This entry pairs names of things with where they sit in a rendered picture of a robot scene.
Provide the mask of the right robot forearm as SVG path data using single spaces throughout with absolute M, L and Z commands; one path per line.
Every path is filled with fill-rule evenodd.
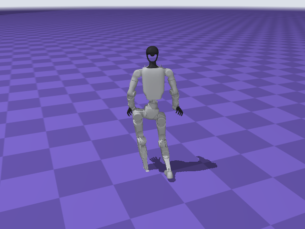
M 174 96 L 172 95 L 172 99 L 173 99 L 173 102 L 172 102 L 172 104 L 173 104 L 172 109 L 176 110 L 176 107 L 179 106 L 179 93 L 176 94 L 176 95 L 174 95 Z

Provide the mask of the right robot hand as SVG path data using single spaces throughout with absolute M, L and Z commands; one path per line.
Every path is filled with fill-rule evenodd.
M 176 107 L 176 113 L 178 112 L 178 114 L 179 114 L 179 112 L 180 112 L 180 114 L 179 115 L 183 115 L 183 111 L 181 110 L 181 108 L 178 106 L 178 107 Z

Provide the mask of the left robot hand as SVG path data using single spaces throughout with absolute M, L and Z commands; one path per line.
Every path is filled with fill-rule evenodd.
M 127 115 L 128 115 L 128 116 L 130 116 L 130 115 L 131 115 L 131 113 L 130 113 L 130 112 L 132 113 L 131 108 L 129 108 L 129 109 L 128 109 L 128 111 L 127 111 Z M 129 115 L 129 114 L 130 114 L 130 115 Z

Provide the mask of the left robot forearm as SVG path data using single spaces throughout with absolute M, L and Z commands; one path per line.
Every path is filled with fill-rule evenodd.
M 130 97 L 127 95 L 127 100 L 129 108 L 131 108 L 131 110 L 133 111 L 133 109 L 136 108 L 134 103 L 134 97 Z

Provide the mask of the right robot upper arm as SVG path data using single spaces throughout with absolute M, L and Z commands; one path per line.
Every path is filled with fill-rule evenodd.
M 178 94 L 178 89 L 177 89 L 177 86 L 176 86 L 176 80 L 175 80 L 175 77 L 174 77 L 174 74 L 172 72 L 171 69 L 169 68 L 164 68 L 164 72 L 165 72 L 165 75 L 168 77 L 168 82 L 169 82 L 169 85 L 171 87 L 171 89 L 169 90 L 170 92 L 170 95 L 176 95 Z

